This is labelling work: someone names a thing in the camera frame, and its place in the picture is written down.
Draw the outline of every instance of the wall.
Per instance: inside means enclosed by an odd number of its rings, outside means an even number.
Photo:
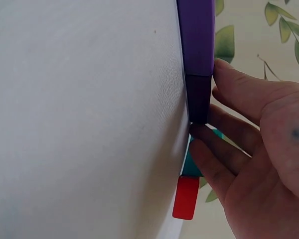
[[[177,238],[175,0],[0,0],[0,239]]]

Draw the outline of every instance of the skin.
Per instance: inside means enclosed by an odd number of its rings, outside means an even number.
[[[193,124],[190,153],[224,207],[238,239],[299,239],[299,84],[269,82],[215,62],[213,96],[253,124],[215,105]]]

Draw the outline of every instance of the dark purple block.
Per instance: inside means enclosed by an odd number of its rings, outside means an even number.
[[[214,68],[215,0],[177,0],[185,73],[211,76]]]
[[[209,109],[211,76],[185,75],[189,121],[207,123]]]

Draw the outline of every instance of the teal block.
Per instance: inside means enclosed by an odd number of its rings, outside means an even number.
[[[219,137],[223,138],[224,135],[222,132],[220,132],[217,129],[213,130],[215,134],[217,134]],[[193,177],[202,177],[203,175],[197,168],[196,164],[194,163],[194,160],[192,156],[190,155],[189,151],[187,152],[186,158],[185,158],[185,163],[184,163],[184,168],[182,172],[182,176],[193,176]]]

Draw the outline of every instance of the red block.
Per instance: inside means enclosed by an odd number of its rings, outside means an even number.
[[[192,220],[199,189],[199,177],[180,176],[178,179],[173,217]]]

